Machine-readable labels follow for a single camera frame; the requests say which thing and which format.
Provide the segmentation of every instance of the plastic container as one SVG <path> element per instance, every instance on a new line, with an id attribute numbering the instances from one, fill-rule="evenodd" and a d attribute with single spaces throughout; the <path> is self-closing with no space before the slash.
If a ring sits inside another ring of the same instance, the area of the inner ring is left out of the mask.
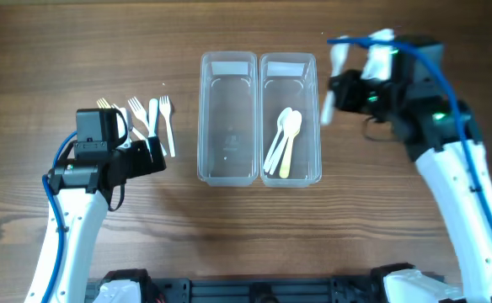
<path id="1" fill-rule="evenodd" d="M 302 124 L 295 137 L 291 170 L 288 178 L 280 178 L 280 164 L 273 175 L 262 169 L 260 174 L 266 186 L 306 187 L 321 179 L 321 140 L 317 70 L 315 57 L 304 53 L 270 53 L 260 63 L 261 162 L 269 152 L 277 132 L 278 116 L 286 107 L 302 114 Z"/>
<path id="2" fill-rule="evenodd" d="M 211 186 L 248 186 L 258 177 L 257 84 L 254 53 L 203 55 L 197 175 Z"/>

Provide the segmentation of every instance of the wooden table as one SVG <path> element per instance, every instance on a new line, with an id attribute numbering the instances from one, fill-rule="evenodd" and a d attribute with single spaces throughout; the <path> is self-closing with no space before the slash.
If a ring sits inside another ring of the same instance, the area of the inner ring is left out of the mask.
<path id="1" fill-rule="evenodd" d="M 322 129 L 323 178 L 307 189 L 260 180 L 210 188 L 196 176 L 204 52 L 313 53 L 323 99 L 326 39 L 383 27 L 446 44 L 444 70 L 476 113 L 492 173 L 492 1 L 0 7 L 0 302 L 19 302 L 29 288 L 48 211 L 40 176 L 75 129 L 76 109 L 102 97 L 124 105 L 134 95 L 145 105 L 172 96 L 178 156 L 165 172 L 128 182 L 125 204 L 100 230 L 91 277 L 118 268 L 153 277 L 308 277 L 407 261 L 459 283 L 429 189 L 400 144 L 361 137 L 359 115 L 339 114 Z M 360 68 L 364 54 L 357 50 L 348 67 Z"/>

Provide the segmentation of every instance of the yellow spoon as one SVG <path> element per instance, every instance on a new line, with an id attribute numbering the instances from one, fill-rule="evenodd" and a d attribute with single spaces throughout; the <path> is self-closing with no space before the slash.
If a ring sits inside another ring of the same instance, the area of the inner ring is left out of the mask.
<path id="1" fill-rule="evenodd" d="M 291 168 L 291 154 L 293 152 L 293 140 L 300 132 L 300 124 L 302 123 L 302 115 L 300 112 L 293 110 L 287 116 L 286 123 L 283 125 L 284 137 L 288 137 L 286 153 L 283 155 L 283 160 L 280 165 L 280 178 L 289 177 Z"/>

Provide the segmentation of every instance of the tabletop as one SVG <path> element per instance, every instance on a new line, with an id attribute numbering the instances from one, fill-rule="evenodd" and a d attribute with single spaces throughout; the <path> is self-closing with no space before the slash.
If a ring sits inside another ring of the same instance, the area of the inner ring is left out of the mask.
<path id="1" fill-rule="evenodd" d="M 153 278 L 318 277 L 409 262 L 460 283 L 429 189 L 401 144 L 364 140 L 360 115 L 338 113 L 322 128 L 323 176 L 306 189 L 260 179 L 211 188 L 197 178 L 203 53 L 314 54 L 323 99 L 327 38 L 382 28 L 444 43 L 443 70 L 476 114 L 492 176 L 492 1 L 0 6 L 0 302 L 19 302 L 29 288 L 48 212 L 40 176 L 75 129 L 76 110 L 132 96 L 147 107 L 164 94 L 177 157 L 127 183 L 125 203 L 99 232 L 91 277 L 120 268 Z M 346 67 L 361 68 L 365 54 L 353 50 Z"/>

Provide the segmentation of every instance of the blue tube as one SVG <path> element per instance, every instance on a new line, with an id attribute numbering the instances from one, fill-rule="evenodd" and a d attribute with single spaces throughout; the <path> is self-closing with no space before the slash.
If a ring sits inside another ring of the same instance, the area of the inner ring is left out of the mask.
<path id="1" fill-rule="evenodd" d="M 489 228 L 491 228 L 492 232 L 492 213 L 489 208 L 488 200 L 485 197 L 484 191 L 482 189 L 482 184 L 480 184 L 478 170 L 476 169 L 476 165 L 474 164 L 473 156 L 468 147 L 467 136 L 465 135 L 465 129 L 463 128 L 461 113 L 457 106 L 457 98 L 452 86 L 447 81 L 447 79 L 442 74 L 441 70 L 433 64 L 424 54 L 419 52 L 412 45 L 407 45 L 405 43 L 393 41 L 393 40 L 372 40 L 370 38 L 344 38 L 344 39 L 328 39 L 328 44 L 351 44 L 351 45 L 359 45 L 363 48 L 369 48 L 372 45 L 387 45 L 392 46 L 400 51 L 406 52 L 412 56 L 414 56 L 418 61 L 424 64 L 425 68 L 430 72 L 430 74 L 437 80 L 439 85 L 444 90 L 445 94 L 448 97 L 448 101 L 450 106 L 452 107 L 452 113 L 454 115 L 454 120 L 456 123 L 456 130 L 459 136 L 459 139 L 462 142 L 463 154 L 465 155 L 465 160 L 467 161 L 469 172 L 471 173 L 471 179 L 473 180 L 474 187 L 476 188 L 476 195 L 479 198 L 480 206 L 484 211 L 484 215 L 486 220 L 488 221 Z"/>
<path id="2" fill-rule="evenodd" d="M 59 150 L 57 151 L 57 154 L 55 155 L 55 158 L 53 159 L 54 168 L 55 165 L 57 164 L 57 160 L 59 160 L 59 156 L 61 155 L 64 146 L 66 146 L 68 142 L 77 134 L 78 132 L 74 131 L 61 144 Z M 62 215 L 61 212 L 59 211 L 59 207 L 57 206 L 55 200 L 53 199 L 53 193 L 51 192 L 50 184 L 48 182 L 48 177 L 46 175 L 42 176 L 42 184 L 44 185 L 44 190 L 45 190 L 45 194 L 47 195 L 47 199 L 50 201 L 50 206 L 51 209 L 53 210 L 55 221 L 57 222 L 57 233 L 59 235 L 59 243 L 57 245 L 57 255 L 55 258 L 55 265 L 53 265 L 53 271 L 51 272 L 50 282 L 48 283 L 47 288 L 45 289 L 44 296 L 42 297 L 42 303 L 48 303 L 51 297 L 51 292 L 55 287 L 55 282 L 57 281 L 57 276 L 59 274 L 59 269 L 61 268 L 61 263 L 62 263 L 62 254 L 64 251 L 64 222 L 62 221 Z"/>

